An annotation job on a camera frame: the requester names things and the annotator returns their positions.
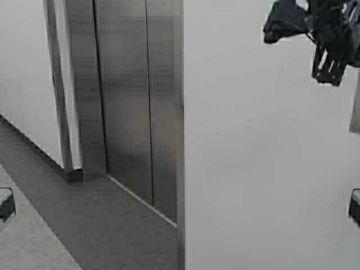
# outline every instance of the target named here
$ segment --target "floor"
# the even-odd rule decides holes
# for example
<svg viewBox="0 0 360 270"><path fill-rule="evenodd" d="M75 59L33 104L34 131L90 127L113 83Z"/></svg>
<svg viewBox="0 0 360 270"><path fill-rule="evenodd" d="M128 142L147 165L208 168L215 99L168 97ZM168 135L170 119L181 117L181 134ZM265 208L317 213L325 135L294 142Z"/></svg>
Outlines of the floor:
<svg viewBox="0 0 360 270"><path fill-rule="evenodd" d="M83 270L176 269L176 229L108 178L66 184L2 123L0 164ZM27 228L20 216L19 212L18 222ZM25 233L17 241L27 242L28 238ZM27 256L32 258L31 251ZM26 266L27 260L20 260L23 265L14 269L31 269ZM64 269L76 269L67 268L68 262L62 260Z"/></svg>
<svg viewBox="0 0 360 270"><path fill-rule="evenodd" d="M11 187L17 215L0 233L0 269L81 270L0 165L0 187Z"/></svg>

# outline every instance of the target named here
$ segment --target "elevator door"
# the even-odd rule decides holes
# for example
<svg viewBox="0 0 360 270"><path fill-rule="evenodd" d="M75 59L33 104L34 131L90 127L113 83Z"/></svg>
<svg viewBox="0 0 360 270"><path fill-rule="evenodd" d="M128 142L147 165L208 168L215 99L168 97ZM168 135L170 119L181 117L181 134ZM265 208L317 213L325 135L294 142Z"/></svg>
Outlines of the elevator door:
<svg viewBox="0 0 360 270"><path fill-rule="evenodd" d="M95 0L110 175L176 219L172 1Z"/></svg>
<svg viewBox="0 0 360 270"><path fill-rule="evenodd" d="M107 170L152 204L143 0L96 0Z"/></svg>

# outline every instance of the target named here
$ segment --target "white wall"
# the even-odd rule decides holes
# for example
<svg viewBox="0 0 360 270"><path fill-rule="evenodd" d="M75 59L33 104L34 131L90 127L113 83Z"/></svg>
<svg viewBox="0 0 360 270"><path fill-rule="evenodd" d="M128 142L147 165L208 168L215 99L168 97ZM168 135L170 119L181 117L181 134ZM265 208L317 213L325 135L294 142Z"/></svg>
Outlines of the white wall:
<svg viewBox="0 0 360 270"><path fill-rule="evenodd" d="M63 167L42 0L0 6L0 114Z"/></svg>
<svg viewBox="0 0 360 270"><path fill-rule="evenodd" d="M311 78L304 37L263 44L272 1L185 0L187 270L357 269L357 74Z"/></svg>

